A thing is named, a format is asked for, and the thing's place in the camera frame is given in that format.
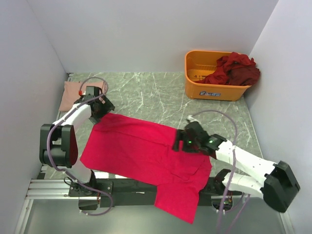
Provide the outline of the bright red t shirt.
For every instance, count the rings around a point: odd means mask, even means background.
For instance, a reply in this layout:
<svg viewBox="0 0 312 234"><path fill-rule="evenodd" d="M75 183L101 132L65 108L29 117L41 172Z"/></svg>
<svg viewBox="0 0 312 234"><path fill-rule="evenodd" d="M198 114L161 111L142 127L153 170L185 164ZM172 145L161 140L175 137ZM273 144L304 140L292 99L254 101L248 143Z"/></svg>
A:
<svg viewBox="0 0 312 234"><path fill-rule="evenodd" d="M172 127L109 113L93 126L80 160L89 169L155 185L155 206L193 223L212 166L203 154L174 151L175 136Z"/></svg>

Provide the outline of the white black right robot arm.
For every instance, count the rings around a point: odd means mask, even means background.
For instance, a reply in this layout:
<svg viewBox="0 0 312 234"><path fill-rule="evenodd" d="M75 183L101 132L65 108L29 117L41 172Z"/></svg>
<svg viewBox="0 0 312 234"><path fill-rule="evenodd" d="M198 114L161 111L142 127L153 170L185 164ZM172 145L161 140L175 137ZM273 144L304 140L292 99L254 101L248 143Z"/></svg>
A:
<svg viewBox="0 0 312 234"><path fill-rule="evenodd" d="M177 129L172 149L187 153L203 153L216 160L234 165L243 174L230 175L222 169L208 179L203 194L224 195L227 191L261 198L273 210L285 213L300 191L300 185L288 163L259 158L218 135L209 135L197 121Z"/></svg>

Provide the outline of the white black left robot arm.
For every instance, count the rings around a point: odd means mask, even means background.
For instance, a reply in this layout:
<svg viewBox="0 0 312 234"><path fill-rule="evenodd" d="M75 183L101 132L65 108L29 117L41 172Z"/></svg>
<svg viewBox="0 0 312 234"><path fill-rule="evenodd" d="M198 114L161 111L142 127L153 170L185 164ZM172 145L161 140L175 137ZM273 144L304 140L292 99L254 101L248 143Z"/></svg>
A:
<svg viewBox="0 0 312 234"><path fill-rule="evenodd" d="M86 120L98 124L114 109L102 88L87 86L84 92L79 91L79 99L63 117L40 128L40 162L64 172L87 196L94 195L98 187L94 172L78 159L75 130Z"/></svg>

